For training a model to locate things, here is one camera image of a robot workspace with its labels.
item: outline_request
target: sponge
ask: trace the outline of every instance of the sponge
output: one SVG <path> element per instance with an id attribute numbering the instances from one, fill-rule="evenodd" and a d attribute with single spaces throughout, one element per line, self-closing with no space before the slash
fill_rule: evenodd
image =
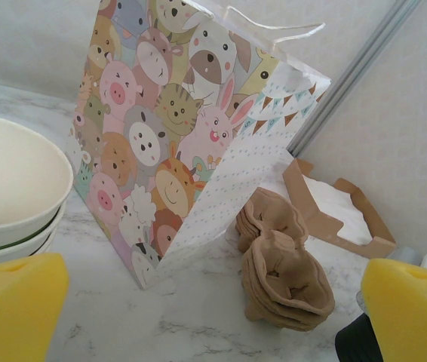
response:
<path id="1" fill-rule="evenodd" d="M 60 254 L 0 264 L 0 361 L 45 359 L 67 289 Z"/>
<path id="2" fill-rule="evenodd" d="M 427 361 L 427 269 L 372 259 L 361 282 L 385 362 Z"/>

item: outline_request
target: bowl rim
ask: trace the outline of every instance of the bowl rim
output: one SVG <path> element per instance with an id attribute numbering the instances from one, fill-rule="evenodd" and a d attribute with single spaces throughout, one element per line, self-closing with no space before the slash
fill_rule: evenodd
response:
<path id="1" fill-rule="evenodd" d="M 16 127 L 22 131 L 25 131 L 26 133 L 31 134 L 34 137 L 38 137 L 39 139 L 45 141 L 46 144 L 48 144 L 53 150 L 54 152 L 56 152 L 56 154 L 60 157 L 60 159 L 64 162 L 65 165 L 67 165 L 67 170 L 68 170 L 68 176 L 69 176 L 69 181 L 68 181 L 68 187 L 66 188 L 66 191 L 64 192 L 63 196 L 55 203 L 53 204 L 51 207 L 49 207 L 46 210 L 43 210 L 41 213 L 38 213 L 36 215 L 30 216 L 28 218 L 22 219 L 22 220 L 18 220 L 15 222 L 8 222 L 5 224 L 0 224 L 0 232 L 6 231 L 7 229 L 15 229 L 17 226 L 22 225 L 22 224 L 29 224 L 31 222 L 33 222 L 36 219 L 41 219 L 44 216 L 47 216 L 48 213 L 51 213 L 54 209 L 57 209 L 58 207 L 60 207 L 60 205 L 66 200 L 66 198 L 68 197 L 68 194 L 70 193 L 71 189 L 72 189 L 72 183 L 74 181 L 74 175 L 72 174 L 72 168 L 71 168 L 71 164 L 68 161 L 68 158 L 66 157 L 66 155 L 64 154 L 63 151 L 61 151 L 61 149 L 56 146 L 56 144 L 54 144 L 53 142 L 51 142 L 50 140 L 48 140 L 48 138 L 44 137 L 43 135 L 41 135 L 40 133 L 31 130 L 28 127 L 25 127 L 21 124 L 18 124 L 16 122 L 13 121 L 9 121 L 5 118 L 0 118 L 0 123 L 4 123 L 4 124 L 8 124 L 12 127 Z"/>
<path id="2" fill-rule="evenodd" d="M 15 251 L 23 249 L 25 246 L 33 244 L 36 242 L 39 238 L 43 238 L 45 235 L 49 236 L 51 235 L 54 230 L 57 228 L 60 220 L 63 218 L 64 213 L 66 211 L 66 202 L 63 202 L 60 206 L 60 209 L 58 210 L 56 217 L 54 218 L 53 222 L 41 233 L 37 234 L 34 238 L 29 239 L 28 241 L 24 241 L 21 244 L 14 245 L 12 247 L 6 247 L 5 249 L 0 249 L 0 256 L 7 255 L 9 253 L 13 253 Z"/>
<path id="3" fill-rule="evenodd" d="M 29 256 L 33 256 L 36 254 L 42 254 L 42 253 L 46 253 L 46 249 L 49 248 L 49 246 L 51 246 L 53 244 L 53 239 L 56 236 L 56 231 L 57 229 L 53 230 L 48 237 L 46 238 L 46 241 L 31 255 Z"/>

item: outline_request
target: white ribbon handle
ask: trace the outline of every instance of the white ribbon handle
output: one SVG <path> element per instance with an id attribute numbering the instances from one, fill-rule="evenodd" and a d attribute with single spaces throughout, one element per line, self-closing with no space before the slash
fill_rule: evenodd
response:
<path id="1" fill-rule="evenodd" d="M 243 17 L 246 21 L 248 21 L 249 23 L 252 23 L 255 26 L 258 26 L 259 28 L 264 28 L 264 29 L 269 29 L 269 30 L 284 30 L 284 29 L 304 29 L 304 28 L 313 28 L 313 27 L 315 27 L 310 32 L 305 32 L 304 34 L 289 35 L 289 36 L 283 36 L 281 38 L 276 38 L 272 42 L 273 43 L 272 48 L 274 48 L 276 44 L 281 43 L 283 41 L 308 38 L 309 36 L 315 34 L 316 32 L 318 32 L 319 30 L 323 29 L 326 26 L 326 23 L 312 23 L 312 24 L 294 25 L 294 26 L 269 26 L 269 25 L 265 25 L 265 24 L 261 24 L 261 23 L 257 23 L 255 21 L 253 21 L 247 15 L 245 15 L 240 10 L 238 10 L 237 8 L 235 8 L 235 7 L 231 6 L 231 5 L 227 6 L 226 9 L 227 9 L 226 15 L 227 15 L 227 13 L 230 10 L 232 10 L 235 13 L 239 14 L 241 17 Z"/>
<path id="2" fill-rule="evenodd" d="M 214 13 L 212 13 L 212 11 L 208 10 L 205 6 L 202 6 L 200 4 L 197 4 L 195 2 L 195 0 L 185 0 L 185 2 L 187 4 L 189 4 L 190 6 L 192 6 L 193 8 L 197 9 L 198 11 L 201 11 L 202 13 L 204 13 L 209 19 L 213 20 L 215 19 L 215 15 Z M 305 24 L 305 25 L 294 25 L 294 26 L 269 26 L 269 25 L 265 25 L 265 24 L 261 24 L 258 23 L 256 21 L 253 21 L 252 19 L 250 19 L 247 15 L 245 15 L 244 13 L 242 13 L 240 10 L 238 10 L 236 7 L 228 5 L 226 7 L 226 12 L 223 16 L 223 19 L 227 18 L 227 15 L 229 14 L 229 11 L 232 10 L 235 13 L 239 14 L 241 17 L 243 17 L 246 21 L 248 21 L 249 23 L 258 26 L 259 28 L 264 28 L 264 29 L 269 29 L 269 30 L 286 30 L 286 29 L 306 29 L 306 28 L 314 28 L 313 30 L 309 31 L 309 32 L 305 32 L 303 34 L 298 34 L 298 35 L 289 35 L 289 36 L 283 36 L 280 38 L 276 38 L 272 41 L 272 48 L 271 48 L 271 52 L 274 51 L 275 46 L 283 41 L 288 41 L 288 40 L 297 40 L 297 39 L 302 39 L 302 38 L 308 38 L 311 35 L 314 35 L 316 32 L 322 30 L 325 26 L 326 23 L 311 23 L 311 24 Z"/>

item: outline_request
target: stacked bowls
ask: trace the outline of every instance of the stacked bowls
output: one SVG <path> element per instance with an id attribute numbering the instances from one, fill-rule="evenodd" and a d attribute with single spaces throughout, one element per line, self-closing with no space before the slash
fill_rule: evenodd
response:
<path id="1" fill-rule="evenodd" d="M 59 148 L 0 118 L 0 262 L 46 251 L 64 215 L 72 180 Z"/>

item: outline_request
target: brown cardboard tray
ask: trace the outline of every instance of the brown cardboard tray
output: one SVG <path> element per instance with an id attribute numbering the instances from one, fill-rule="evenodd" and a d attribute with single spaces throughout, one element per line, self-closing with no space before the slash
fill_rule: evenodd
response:
<path id="1" fill-rule="evenodd" d="M 309 234 L 370 259 L 388 256 L 396 248 L 395 239 L 364 193 L 347 179 L 338 179 L 333 187 L 351 195 L 353 205 L 363 213 L 373 240 L 368 245 L 357 245 L 337 236 L 343 222 L 319 210 L 304 182 L 303 175 L 313 178 L 309 175 L 313 168 L 309 162 L 295 159 L 283 174 L 290 202 L 303 215 Z"/>

